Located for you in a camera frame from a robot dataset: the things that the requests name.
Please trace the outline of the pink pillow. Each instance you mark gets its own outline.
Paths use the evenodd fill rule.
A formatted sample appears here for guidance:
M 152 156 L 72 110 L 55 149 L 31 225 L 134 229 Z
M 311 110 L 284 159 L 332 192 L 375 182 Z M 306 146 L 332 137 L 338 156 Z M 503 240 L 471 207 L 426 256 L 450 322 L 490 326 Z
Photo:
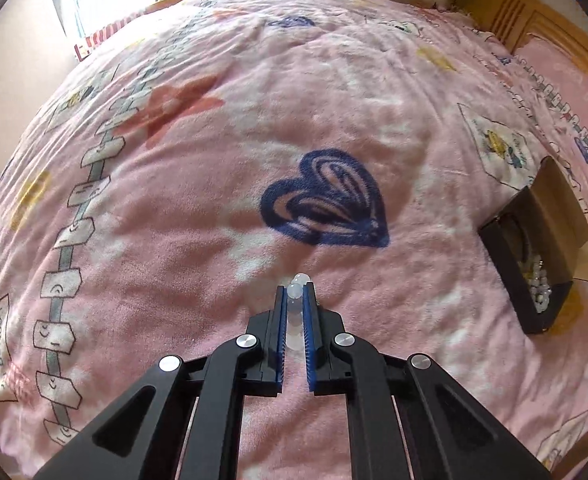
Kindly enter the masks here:
M 588 73 L 579 68 L 559 47 L 549 40 L 530 36 L 524 46 L 514 52 L 518 61 L 531 67 L 538 79 L 540 90 L 550 88 L 546 101 L 554 110 L 560 110 L 568 122 L 574 120 L 578 129 L 579 151 L 588 162 Z

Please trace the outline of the wooden headboard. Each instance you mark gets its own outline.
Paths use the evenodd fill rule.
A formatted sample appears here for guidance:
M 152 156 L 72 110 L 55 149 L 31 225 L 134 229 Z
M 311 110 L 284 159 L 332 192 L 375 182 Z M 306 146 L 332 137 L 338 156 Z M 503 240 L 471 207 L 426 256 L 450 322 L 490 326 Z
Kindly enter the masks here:
M 464 9 L 511 53 L 537 37 L 559 48 L 588 74 L 588 35 L 539 0 L 469 0 Z

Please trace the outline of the white bead bracelet long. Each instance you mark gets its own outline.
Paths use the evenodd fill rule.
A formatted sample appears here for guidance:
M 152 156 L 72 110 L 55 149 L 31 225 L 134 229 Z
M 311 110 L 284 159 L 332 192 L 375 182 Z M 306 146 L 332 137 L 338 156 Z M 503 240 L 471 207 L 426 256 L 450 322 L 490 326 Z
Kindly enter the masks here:
M 286 345 L 289 350 L 303 352 L 303 291 L 310 281 L 307 274 L 297 273 L 286 287 Z

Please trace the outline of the pink patterned bed blanket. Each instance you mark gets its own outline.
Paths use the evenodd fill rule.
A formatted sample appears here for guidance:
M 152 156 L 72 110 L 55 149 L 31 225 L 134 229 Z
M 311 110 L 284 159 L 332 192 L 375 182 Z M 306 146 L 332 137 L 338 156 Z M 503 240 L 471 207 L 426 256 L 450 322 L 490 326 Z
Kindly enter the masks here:
M 478 228 L 564 171 L 576 122 L 463 16 L 192 0 L 139 18 L 0 175 L 0 464 L 32 477 L 160 356 L 203 356 L 297 273 L 349 330 L 423 351 L 548 469 L 588 442 L 588 283 L 525 335 Z

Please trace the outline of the black cardboard jewelry box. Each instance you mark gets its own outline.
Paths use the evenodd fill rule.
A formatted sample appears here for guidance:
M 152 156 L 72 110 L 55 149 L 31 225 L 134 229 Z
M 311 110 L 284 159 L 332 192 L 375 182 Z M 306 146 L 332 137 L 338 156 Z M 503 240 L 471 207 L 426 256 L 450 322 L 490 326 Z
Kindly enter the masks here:
M 478 235 L 527 335 L 548 332 L 574 285 L 588 283 L 587 207 L 551 157 Z

